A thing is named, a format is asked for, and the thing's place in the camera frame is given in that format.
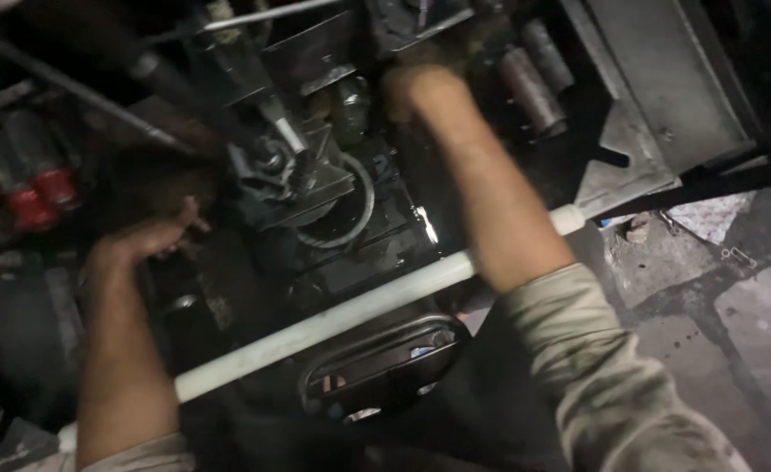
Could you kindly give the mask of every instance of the dirty floor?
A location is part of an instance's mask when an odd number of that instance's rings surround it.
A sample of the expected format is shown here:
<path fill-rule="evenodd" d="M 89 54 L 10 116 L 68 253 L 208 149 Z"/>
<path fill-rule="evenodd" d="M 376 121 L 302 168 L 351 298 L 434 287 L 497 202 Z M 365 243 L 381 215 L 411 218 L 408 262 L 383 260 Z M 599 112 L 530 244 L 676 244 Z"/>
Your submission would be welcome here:
<path fill-rule="evenodd" d="M 755 470 L 771 470 L 771 189 L 736 216 L 720 245 L 659 219 L 643 243 L 620 232 L 602 232 L 596 272 L 622 323 L 638 333 L 643 354 L 671 369 L 689 405 Z M 732 248 L 742 260 L 723 257 Z"/>

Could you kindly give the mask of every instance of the beige sleeve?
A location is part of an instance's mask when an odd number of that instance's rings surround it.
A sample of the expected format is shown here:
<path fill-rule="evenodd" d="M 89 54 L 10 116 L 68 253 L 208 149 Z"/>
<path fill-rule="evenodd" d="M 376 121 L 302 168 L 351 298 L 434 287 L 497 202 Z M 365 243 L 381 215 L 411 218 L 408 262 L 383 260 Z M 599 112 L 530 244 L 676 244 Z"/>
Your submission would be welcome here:
<path fill-rule="evenodd" d="M 191 472 L 195 467 L 184 437 L 171 434 L 99 460 L 80 472 Z"/>
<path fill-rule="evenodd" d="M 621 328 L 582 264 L 519 287 L 497 307 L 521 332 L 574 466 L 749 470 L 723 433 L 680 400 L 662 363 L 639 357 L 639 338 Z"/>

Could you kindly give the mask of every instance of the bolt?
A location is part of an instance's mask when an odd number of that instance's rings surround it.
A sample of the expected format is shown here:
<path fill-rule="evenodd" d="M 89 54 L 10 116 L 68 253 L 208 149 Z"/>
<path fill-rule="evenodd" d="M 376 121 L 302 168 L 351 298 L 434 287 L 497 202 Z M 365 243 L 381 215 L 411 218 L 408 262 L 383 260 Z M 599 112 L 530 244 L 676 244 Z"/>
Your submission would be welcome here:
<path fill-rule="evenodd" d="M 674 132 L 670 128 L 664 127 L 659 130 L 659 135 L 662 137 L 665 143 L 670 143 L 674 140 Z"/>

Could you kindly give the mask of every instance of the red fitting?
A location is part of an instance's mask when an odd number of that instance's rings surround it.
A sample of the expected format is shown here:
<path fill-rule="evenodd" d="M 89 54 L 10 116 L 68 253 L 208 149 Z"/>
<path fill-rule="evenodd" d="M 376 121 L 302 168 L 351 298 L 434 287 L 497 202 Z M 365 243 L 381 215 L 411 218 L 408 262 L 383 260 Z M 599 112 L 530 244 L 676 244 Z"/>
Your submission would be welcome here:
<path fill-rule="evenodd" d="M 36 174 L 33 184 L 45 200 L 63 210 L 76 207 L 76 188 L 71 172 L 65 169 L 51 169 Z"/>
<path fill-rule="evenodd" d="M 20 231 L 45 231 L 59 220 L 55 208 L 32 187 L 7 196 L 15 214 L 15 227 Z"/>

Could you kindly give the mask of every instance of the white pipe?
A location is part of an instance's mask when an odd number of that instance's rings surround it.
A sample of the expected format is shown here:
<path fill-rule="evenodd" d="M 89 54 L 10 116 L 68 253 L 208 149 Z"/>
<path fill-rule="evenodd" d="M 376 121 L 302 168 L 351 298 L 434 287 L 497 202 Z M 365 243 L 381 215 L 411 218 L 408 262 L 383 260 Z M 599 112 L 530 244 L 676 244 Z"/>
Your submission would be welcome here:
<path fill-rule="evenodd" d="M 560 235 L 577 231 L 586 223 L 581 211 L 574 205 L 560 207 L 551 212 L 550 217 Z M 377 316 L 465 281 L 475 274 L 476 266 L 465 250 L 433 262 L 196 369 L 188 370 L 176 378 L 179 402 L 188 402 Z M 62 451 L 76 449 L 76 423 L 65 426 L 59 432 L 59 445 Z"/>
<path fill-rule="evenodd" d="M 220 29 L 234 28 L 242 24 L 256 23 L 267 19 L 284 17 L 286 15 L 298 14 L 307 10 L 323 7 L 331 3 L 341 2 L 342 0 L 305 0 L 304 2 L 290 3 L 282 7 L 274 7 L 262 12 L 240 15 L 208 23 L 202 27 L 205 31 L 219 31 Z"/>

